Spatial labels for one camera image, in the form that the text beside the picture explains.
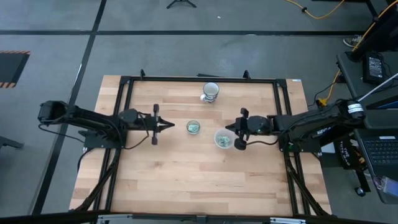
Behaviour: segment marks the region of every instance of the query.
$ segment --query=laptop keyboard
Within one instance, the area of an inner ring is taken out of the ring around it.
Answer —
[[[398,164],[398,140],[364,140],[363,143],[372,164]]]

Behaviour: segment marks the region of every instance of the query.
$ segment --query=butcher block tabletop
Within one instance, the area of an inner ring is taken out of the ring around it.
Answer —
[[[98,113],[113,113],[120,76],[104,76],[96,102]],[[307,110],[300,80],[286,80],[293,114]],[[245,151],[220,149],[214,133],[234,123],[245,107],[250,115],[275,115],[273,87],[266,83],[222,83],[214,103],[200,100],[204,83],[135,81],[129,105],[152,113],[159,104],[161,116],[175,126],[158,134],[158,145],[150,138],[140,146],[123,149],[114,188],[112,212],[292,216],[283,154],[278,145],[253,144]],[[124,98],[120,108],[124,108]],[[284,102],[282,90],[280,100]],[[190,120],[200,123],[196,135],[187,132]],[[130,131],[126,147],[146,135]],[[249,141],[273,142],[275,136],[251,136]],[[70,208],[76,208],[98,182],[104,149],[95,149],[82,160]],[[329,200],[319,161],[301,153],[305,183],[324,210]],[[108,186],[100,208],[104,208]],[[296,187],[299,210],[301,196]]]

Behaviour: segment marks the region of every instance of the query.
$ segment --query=concrete floor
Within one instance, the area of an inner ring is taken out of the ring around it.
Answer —
[[[99,30],[365,30],[371,15],[365,4],[344,3],[333,15],[315,21],[283,0],[192,0],[198,8],[171,0],[108,1]],[[336,2],[298,1],[316,15]],[[100,0],[0,1],[0,30],[91,30]],[[377,11],[384,1],[374,1]],[[26,215],[34,199],[54,135],[37,129],[39,104],[67,101],[78,72],[87,35],[0,35],[1,50],[32,55],[15,89],[0,89],[0,135],[24,142],[23,150],[0,151],[0,217]],[[337,71],[336,54],[349,50],[341,37],[242,35],[97,36],[76,104],[93,110],[103,75],[194,76],[302,79],[308,104]],[[337,85],[333,99],[349,97]],[[68,134],[76,135],[69,127]],[[66,212],[76,179],[82,144],[66,139],[44,205],[44,213]],[[333,214],[342,218],[394,223],[396,205],[384,205],[373,190],[358,197],[351,171],[325,168]]]

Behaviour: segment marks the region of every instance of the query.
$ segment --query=bowl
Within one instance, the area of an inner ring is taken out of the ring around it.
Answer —
[[[214,142],[222,149],[229,149],[231,146],[233,146],[236,138],[237,136],[233,131],[225,128],[217,130],[217,132],[214,134]]]
[[[200,124],[198,121],[192,120],[187,123],[187,131],[190,134],[198,134],[200,130]]]

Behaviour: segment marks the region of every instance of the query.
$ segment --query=white cup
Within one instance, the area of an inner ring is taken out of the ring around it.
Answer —
[[[207,103],[216,101],[220,88],[216,83],[206,83],[203,86],[203,94],[200,99]]]

